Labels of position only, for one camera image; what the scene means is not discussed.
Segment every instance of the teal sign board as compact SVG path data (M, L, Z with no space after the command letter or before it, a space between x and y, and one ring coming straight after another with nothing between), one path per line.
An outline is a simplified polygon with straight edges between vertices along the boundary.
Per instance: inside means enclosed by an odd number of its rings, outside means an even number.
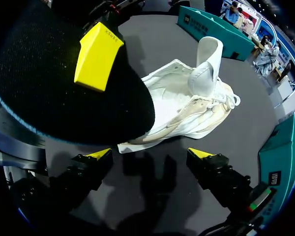
M295 182L295 116L275 127L259 151L260 181L277 190L268 208L262 212L268 224L287 202Z
M223 42L222 57L246 60L255 44L234 26L205 11L181 6L178 23L195 39L215 37Z

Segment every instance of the display screen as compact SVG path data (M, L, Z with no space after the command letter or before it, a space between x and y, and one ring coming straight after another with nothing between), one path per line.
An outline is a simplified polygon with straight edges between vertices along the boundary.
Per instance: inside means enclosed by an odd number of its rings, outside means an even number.
M263 36L267 35L269 37L269 41L272 42L273 40L273 35L269 33L264 27L260 26L258 30L258 36L260 38L263 38Z

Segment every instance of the black cushion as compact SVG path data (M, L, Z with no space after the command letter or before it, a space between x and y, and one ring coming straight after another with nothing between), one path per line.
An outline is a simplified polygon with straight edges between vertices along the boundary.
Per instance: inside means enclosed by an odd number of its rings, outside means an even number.
M0 101L26 127L61 140L118 144L144 135L154 124L153 102L125 46L105 92L74 84L82 36L81 28L31 1L0 50Z

